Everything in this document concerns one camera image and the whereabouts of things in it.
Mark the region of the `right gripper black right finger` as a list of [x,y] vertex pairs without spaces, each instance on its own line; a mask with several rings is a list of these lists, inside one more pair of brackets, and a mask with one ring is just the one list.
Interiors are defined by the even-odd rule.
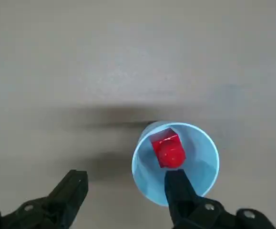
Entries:
[[275,229],[262,212],[241,208],[233,215],[213,199],[196,194],[184,170],[167,171],[164,190],[174,229]]

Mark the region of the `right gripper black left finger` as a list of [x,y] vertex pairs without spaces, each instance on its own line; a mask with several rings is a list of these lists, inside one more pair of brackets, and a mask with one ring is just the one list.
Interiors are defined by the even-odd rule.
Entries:
[[49,195],[26,201],[10,214],[0,212],[0,229],[68,229],[87,193],[87,172],[70,170]]

